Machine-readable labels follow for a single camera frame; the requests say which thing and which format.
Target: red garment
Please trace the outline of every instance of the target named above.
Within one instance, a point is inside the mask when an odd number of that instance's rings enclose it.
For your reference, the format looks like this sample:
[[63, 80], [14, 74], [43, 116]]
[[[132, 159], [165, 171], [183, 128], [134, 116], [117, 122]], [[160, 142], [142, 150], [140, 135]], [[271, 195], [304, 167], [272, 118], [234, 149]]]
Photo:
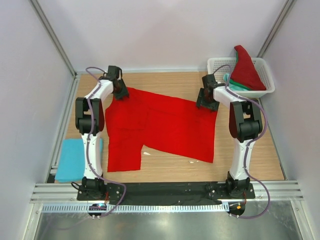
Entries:
[[266, 90], [248, 52], [241, 45], [235, 46], [234, 49], [237, 52], [237, 63], [230, 78], [234, 82], [242, 84], [251, 90]]
[[105, 110], [108, 172], [140, 170], [143, 145], [204, 162], [214, 159], [217, 112], [196, 103], [128, 87]]

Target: wooden table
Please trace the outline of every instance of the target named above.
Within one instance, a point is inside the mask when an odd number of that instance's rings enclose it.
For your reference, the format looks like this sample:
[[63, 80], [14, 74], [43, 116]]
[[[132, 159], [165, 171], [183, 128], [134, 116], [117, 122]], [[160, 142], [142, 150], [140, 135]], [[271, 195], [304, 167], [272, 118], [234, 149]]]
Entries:
[[[205, 72], [126, 73], [123, 79], [128, 87], [196, 101], [202, 86], [201, 77], [205, 74]], [[84, 97], [96, 84], [92, 76], [83, 74], [76, 97]], [[112, 95], [104, 101], [104, 109], [111, 104], [111, 100]], [[66, 139], [80, 137], [75, 127], [75, 106], [73, 106]], [[222, 104], [219, 106], [216, 119], [213, 163], [197, 161], [143, 146], [141, 170], [107, 172], [109, 137], [106, 128], [103, 130], [102, 138], [103, 175], [107, 179], [122, 183], [224, 181], [234, 153], [234, 141], [229, 133], [229, 110]], [[260, 180], [284, 179], [269, 131], [254, 145], [250, 173]]]

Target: white wall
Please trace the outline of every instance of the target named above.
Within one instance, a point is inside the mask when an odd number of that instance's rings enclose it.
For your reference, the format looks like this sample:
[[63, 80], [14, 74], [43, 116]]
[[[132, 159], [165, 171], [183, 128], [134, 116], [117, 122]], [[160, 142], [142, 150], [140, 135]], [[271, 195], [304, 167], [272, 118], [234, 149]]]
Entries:
[[262, 99], [288, 179], [320, 232], [320, 1], [299, 0], [265, 55], [275, 92]]
[[73, 66], [206, 69], [256, 56], [285, 0], [39, 0]]
[[27, 0], [0, 1], [0, 239], [25, 228], [72, 81]]

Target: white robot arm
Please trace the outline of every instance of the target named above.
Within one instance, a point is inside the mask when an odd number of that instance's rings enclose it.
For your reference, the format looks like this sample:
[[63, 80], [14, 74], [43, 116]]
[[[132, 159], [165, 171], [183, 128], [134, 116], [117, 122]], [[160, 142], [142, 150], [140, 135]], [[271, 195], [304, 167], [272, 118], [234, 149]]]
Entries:
[[219, 104], [222, 103], [229, 108], [229, 131], [234, 138], [235, 147], [225, 183], [227, 192], [232, 198], [241, 198], [250, 186], [247, 172], [255, 143], [253, 139], [256, 139], [263, 130], [260, 109], [251, 101], [236, 97], [238, 95], [232, 94], [233, 92], [227, 89], [224, 83], [216, 82], [213, 74], [204, 76], [202, 82], [203, 88], [199, 91], [197, 107], [203, 106], [217, 111]]
[[[108, 72], [105, 72], [103, 76], [99, 78], [99, 82], [95, 88], [85, 97], [78, 97], [75, 100], [75, 126], [81, 134], [85, 156], [81, 190], [86, 191], [86, 194], [79, 194], [79, 192], [81, 192], [79, 190], [77, 199], [80, 201], [92, 200], [91, 193], [97, 193], [98, 196], [103, 196], [106, 192], [104, 181], [98, 178], [97, 175], [100, 177], [103, 176], [100, 139], [105, 127], [105, 118], [102, 102], [110, 94], [113, 94], [117, 100], [129, 96], [127, 87], [122, 79], [122, 70], [117, 66], [109, 66]], [[93, 111], [89, 113], [88, 100], [90, 101]]]
[[[100, 80], [100, 82], [95, 86], [95, 88], [84, 98], [88, 99], [89, 96], [94, 93], [90, 99], [98, 99], [101, 100], [103, 103], [106, 97], [109, 94], [112, 94], [114, 91], [114, 86], [113, 82], [110, 80]], [[89, 141], [89, 159], [91, 162], [91, 166], [95, 170], [95, 172], [99, 175], [102, 176], [103, 171], [101, 168], [101, 156], [100, 156], [100, 138], [101, 138], [101, 131], [97, 132], [95, 135], [91, 134], [90, 135], [90, 141]], [[87, 142], [88, 142], [88, 133], [83, 133], [81, 135], [83, 144], [84, 144], [84, 157], [85, 157], [85, 168], [84, 168], [84, 176], [87, 179], [95, 179], [97, 176], [90, 170], [88, 166], [88, 160], [87, 160], [87, 154], [86, 154], [86, 149], [87, 149]]]

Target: plastic basket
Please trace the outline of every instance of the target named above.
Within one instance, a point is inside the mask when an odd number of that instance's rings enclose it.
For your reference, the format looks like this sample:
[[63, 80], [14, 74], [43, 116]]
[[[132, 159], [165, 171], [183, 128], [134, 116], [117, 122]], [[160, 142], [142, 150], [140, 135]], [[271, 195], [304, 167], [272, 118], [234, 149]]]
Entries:
[[[275, 91], [275, 84], [271, 76], [271, 72], [267, 66], [267, 63], [262, 58], [252, 57], [252, 62], [254, 64], [255, 70], [258, 72], [259, 77], [264, 84], [266, 90], [265, 91], [234, 91], [238, 95], [246, 98], [261, 98], [263, 95], [272, 93]], [[208, 74], [212, 74], [218, 67], [229, 64], [232, 69], [236, 66], [236, 58], [235, 57], [213, 57], [208, 60], [207, 68]], [[230, 69], [228, 66], [222, 67], [215, 74], [215, 80], [217, 82], [223, 82], [223, 76], [226, 73], [230, 73]]]

